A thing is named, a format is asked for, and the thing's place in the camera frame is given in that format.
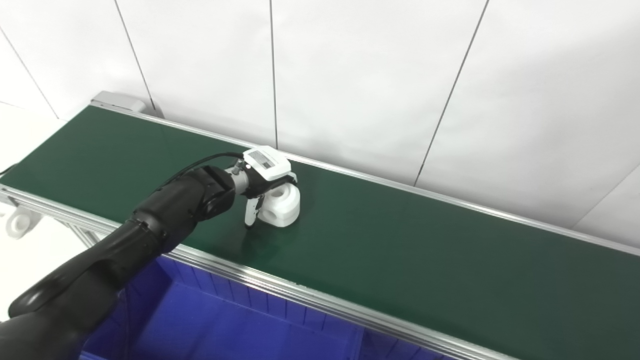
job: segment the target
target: blue plastic crate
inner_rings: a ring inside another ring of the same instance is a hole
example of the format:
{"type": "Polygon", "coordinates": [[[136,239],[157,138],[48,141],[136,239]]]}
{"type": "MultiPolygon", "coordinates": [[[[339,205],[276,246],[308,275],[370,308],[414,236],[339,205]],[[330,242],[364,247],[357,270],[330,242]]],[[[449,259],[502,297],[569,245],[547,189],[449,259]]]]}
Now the blue plastic crate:
{"type": "Polygon", "coordinates": [[[432,360],[434,352],[159,258],[126,287],[84,360],[432,360]]]}

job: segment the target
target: white plastic part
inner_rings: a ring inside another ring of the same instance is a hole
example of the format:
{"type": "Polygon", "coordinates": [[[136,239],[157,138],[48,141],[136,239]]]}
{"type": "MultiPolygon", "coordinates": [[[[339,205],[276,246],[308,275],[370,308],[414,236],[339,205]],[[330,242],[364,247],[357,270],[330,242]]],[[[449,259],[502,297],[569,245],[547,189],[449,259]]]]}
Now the white plastic part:
{"type": "Polygon", "coordinates": [[[258,218],[277,227],[291,225],[300,215],[300,190],[286,183],[265,194],[258,218]]]}
{"type": "Polygon", "coordinates": [[[92,100],[118,106],[119,108],[128,109],[138,113],[144,112],[147,109],[147,105],[145,105],[144,102],[133,96],[116,94],[108,91],[101,91],[92,100]]]}
{"type": "Polygon", "coordinates": [[[0,218],[0,227],[10,237],[23,237],[40,219],[40,215],[31,210],[18,207],[12,213],[0,218]]]}
{"type": "Polygon", "coordinates": [[[280,179],[291,171],[291,163],[279,151],[268,146],[258,146],[243,153],[244,162],[253,167],[266,181],[280,179]]]}

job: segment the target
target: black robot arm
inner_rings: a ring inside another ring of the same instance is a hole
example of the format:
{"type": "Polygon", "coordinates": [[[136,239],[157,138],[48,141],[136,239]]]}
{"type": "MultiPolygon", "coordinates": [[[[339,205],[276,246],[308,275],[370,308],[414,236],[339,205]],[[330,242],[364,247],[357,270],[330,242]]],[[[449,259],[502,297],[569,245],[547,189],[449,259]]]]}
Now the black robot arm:
{"type": "Polygon", "coordinates": [[[76,360],[124,285],[154,258],[173,250],[198,222],[231,208],[235,194],[232,176],[210,166],[164,184],[122,226],[11,304],[10,319],[0,323],[0,357],[76,360]]]}

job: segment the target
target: black cable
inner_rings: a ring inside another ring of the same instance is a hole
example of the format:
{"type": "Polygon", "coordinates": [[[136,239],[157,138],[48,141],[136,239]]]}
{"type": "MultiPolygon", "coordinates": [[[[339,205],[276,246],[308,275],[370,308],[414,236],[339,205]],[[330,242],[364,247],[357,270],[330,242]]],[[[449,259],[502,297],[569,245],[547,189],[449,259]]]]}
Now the black cable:
{"type": "Polygon", "coordinates": [[[206,158],[202,158],[202,159],[194,162],[193,164],[183,168],[182,170],[176,172],[173,176],[171,176],[169,178],[169,180],[163,182],[163,184],[158,186],[154,191],[157,191],[158,189],[160,189],[164,185],[167,185],[168,183],[172,182],[173,180],[176,180],[178,177],[184,175],[185,172],[191,170],[192,168],[195,168],[196,166],[198,166],[198,165],[200,165],[202,163],[206,163],[209,160],[213,160],[215,158],[221,158],[222,156],[229,156],[231,158],[237,158],[237,159],[240,159],[240,160],[244,159],[244,155],[239,153],[239,152],[221,152],[219,154],[207,156],[206,158]]]}
{"type": "Polygon", "coordinates": [[[16,164],[13,164],[10,167],[6,168],[4,171],[0,172],[0,175],[5,175],[7,172],[9,172],[9,170],[13,169],[15,165],[16,164]]]}

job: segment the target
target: green conveyor belt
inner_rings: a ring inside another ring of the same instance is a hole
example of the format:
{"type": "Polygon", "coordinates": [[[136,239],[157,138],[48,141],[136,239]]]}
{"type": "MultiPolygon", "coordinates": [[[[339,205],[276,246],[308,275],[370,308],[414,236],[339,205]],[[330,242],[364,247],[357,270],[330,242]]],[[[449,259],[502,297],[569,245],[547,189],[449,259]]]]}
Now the green conveyor belt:
{"type": "MultiPolygon", "coordinates": [[[[237,145],[93,106],[0,179],[123,222],[175,171],[237,145]]],[[[244,202],[185,244],[526,360],[639,360],[640,258],[310,165],[301,215],[244,202]]]]}

